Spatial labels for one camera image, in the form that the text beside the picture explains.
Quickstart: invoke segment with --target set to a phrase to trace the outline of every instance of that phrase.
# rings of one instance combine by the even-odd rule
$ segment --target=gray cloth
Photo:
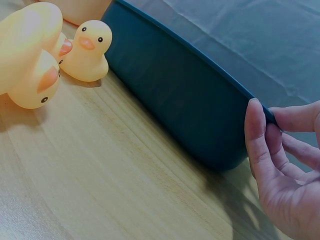
[[[198,48],[267,107],[304,105],[320,99],[320,1],[127,2]],[[317,146],[314,134],[293,136]]]

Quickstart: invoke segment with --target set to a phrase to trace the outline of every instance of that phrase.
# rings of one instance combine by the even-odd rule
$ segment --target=yellow rubber duck
[[[61,57],[57,54],[55,58],[55,49],[63,48],[59,40],[65,38],[57,7],[46,4],[38,8],[37,4],[0,22],[0,95],[8,93],[26,109],[42,107],[55,95],[60,78],[57,61]]]
[[[63,16],[60,8],[50,2],[35,2],[24,7],[22,11],[29,9],[36,11],[43,19],[45,32],[42,39],[42,48],[60,63],[73,47],[71,41],[61,32]]]
[[[86,21],[76,30],[71,42],[72,50],[60,65],[64,72],[83,82],[94,82],[107,75],[109,65],[104,54],[112,42],[112,31],[107,24]]]

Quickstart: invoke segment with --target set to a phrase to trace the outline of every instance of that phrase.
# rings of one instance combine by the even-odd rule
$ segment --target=orange beak
[[[79,44],[86,50],[93,50],[96,48],[93,42],[87,37],[79,37]]]
[[[64,40],[64,43],[60,49],[59,57],[66,55],[72,50],[72,42],[69,41],[68,39]]]
[[[41,78],[40,83],[37,88],[37,93],[42,93],[44,90],[50,88],[53,84],[56,83],[59,77],[59,72],[52,66]]]

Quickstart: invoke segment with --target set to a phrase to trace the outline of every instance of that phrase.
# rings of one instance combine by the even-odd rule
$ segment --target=wooden table
[[[29,3],[1,1],[1,20]],[[43,108],[0,96],[1,240],[288,239],[261,211],[248,161],[210,173],[112,72],[62,75]]]

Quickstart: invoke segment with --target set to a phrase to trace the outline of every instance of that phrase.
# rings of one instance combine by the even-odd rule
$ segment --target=teal plastic container
[[[244,121],[254,96],[184,39],[123,0],[102,21],[113,33],[105,56],[112,71],[167,131],[216,171],[246,157]],[[264,107],[268,123],[276,123]]]

